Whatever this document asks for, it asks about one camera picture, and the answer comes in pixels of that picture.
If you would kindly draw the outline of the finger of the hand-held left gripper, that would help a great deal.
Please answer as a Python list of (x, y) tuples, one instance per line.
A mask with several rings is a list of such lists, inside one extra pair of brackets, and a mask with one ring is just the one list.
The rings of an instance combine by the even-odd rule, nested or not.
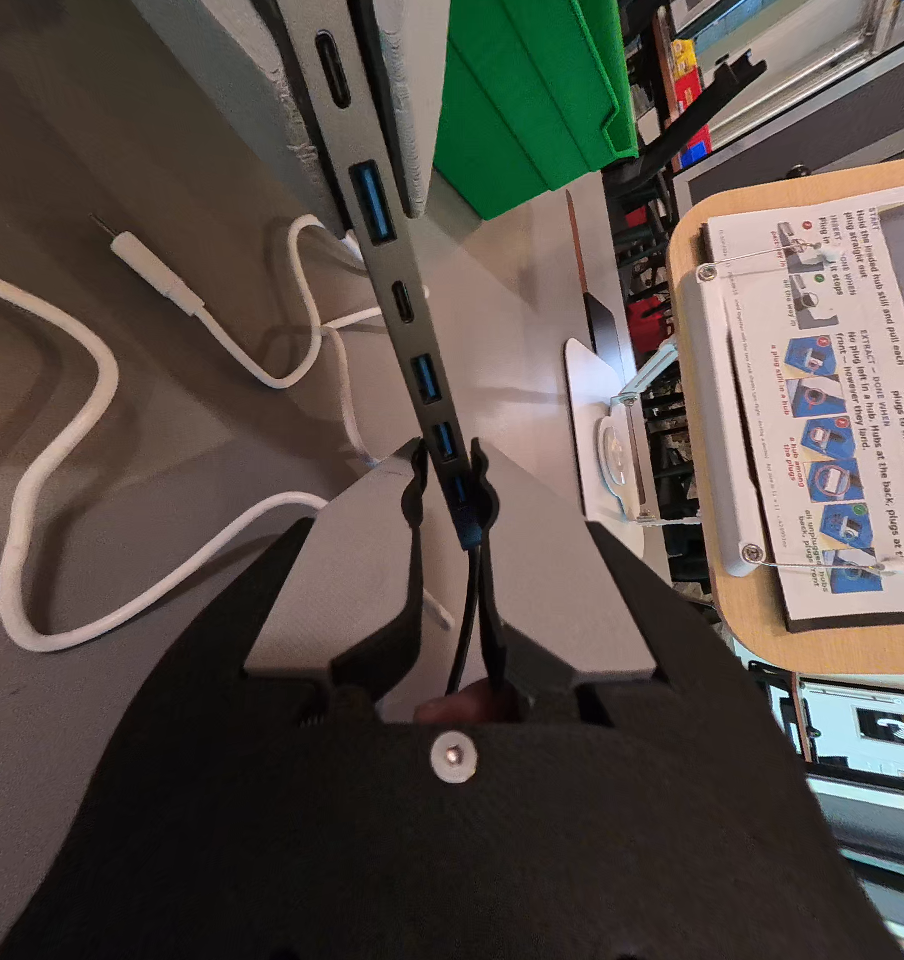
[(338, 238), (348, 232), (320, 131), (275, 2), (134, 1), (133, 6), (281, 186)]
[(441, 113), (449, 1), (350, 1), (349, 12), (405, 214), (429, 196)]

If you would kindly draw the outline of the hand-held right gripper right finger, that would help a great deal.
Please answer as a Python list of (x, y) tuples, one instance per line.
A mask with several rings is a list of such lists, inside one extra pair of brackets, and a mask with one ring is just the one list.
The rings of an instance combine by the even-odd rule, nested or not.
[(656, 669), (583, 514), (492, 444), (471, 447), (482, 527), (482, 660), (524, 698)]

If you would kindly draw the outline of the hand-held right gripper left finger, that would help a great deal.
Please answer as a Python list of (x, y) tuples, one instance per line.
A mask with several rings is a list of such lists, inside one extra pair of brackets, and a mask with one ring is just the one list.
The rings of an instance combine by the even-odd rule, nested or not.
[(427, 450), (414, 438), (321, 508), (244, 662), (373, 702), (421, 651)]

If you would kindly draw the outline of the green plastic bin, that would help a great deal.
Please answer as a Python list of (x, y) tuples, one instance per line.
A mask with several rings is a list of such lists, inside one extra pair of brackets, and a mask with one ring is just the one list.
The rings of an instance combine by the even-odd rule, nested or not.
[(618, 2), (451, 2), (434, 168), (482, 220), (638, 153)]

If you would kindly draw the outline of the grey usb hub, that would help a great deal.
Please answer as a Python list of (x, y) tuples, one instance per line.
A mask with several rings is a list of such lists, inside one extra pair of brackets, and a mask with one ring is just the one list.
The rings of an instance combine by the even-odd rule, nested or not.
[(481, 447), (466, 451), (413, 249), (395, 102), (372, 2), (274, 2), (306, 87), (321, 152), (357, 236), (422, 439), (484, 617), (483, 530), (492, 512)]

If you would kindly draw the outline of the person's right hand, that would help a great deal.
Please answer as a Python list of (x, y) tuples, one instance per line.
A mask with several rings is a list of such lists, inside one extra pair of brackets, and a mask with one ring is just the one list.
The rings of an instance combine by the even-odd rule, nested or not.
[(483, 723), (510, 723), (520, 719), (521, 708), (510, 686), (494, 688), (486, 678), (455, 693), (418, 705), (412, 722), (420, 725), (458, 728)]

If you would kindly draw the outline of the printed instruction sheet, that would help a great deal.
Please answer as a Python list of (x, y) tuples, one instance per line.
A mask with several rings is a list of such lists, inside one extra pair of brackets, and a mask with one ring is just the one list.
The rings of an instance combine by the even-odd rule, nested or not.
[(706, 235), (787, 629), (904, 624), (904, 187)]

